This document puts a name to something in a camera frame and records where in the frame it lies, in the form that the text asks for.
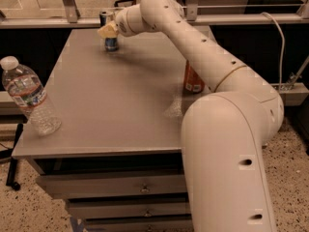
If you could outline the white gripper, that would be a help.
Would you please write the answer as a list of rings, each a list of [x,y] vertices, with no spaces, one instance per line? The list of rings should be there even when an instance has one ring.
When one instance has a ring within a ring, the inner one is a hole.
[[[98,29],[98,34],[102,38],[116,38],[119,31],[119,33],[125,37],[134,36],[135,33],[129,26],[127,16],[128,8],[118,11],[115,15],[115,21],[109,21],[106,25],[100,27]]]

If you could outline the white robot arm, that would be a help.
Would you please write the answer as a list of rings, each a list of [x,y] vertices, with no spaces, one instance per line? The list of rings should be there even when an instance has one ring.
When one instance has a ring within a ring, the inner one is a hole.
[[[165,34],[211,90],[187,109],[181,132],[194,231],[277,232],[262,148],[283,122],[278,92],[188,24],[174,0],[141,0],[98,32]]]

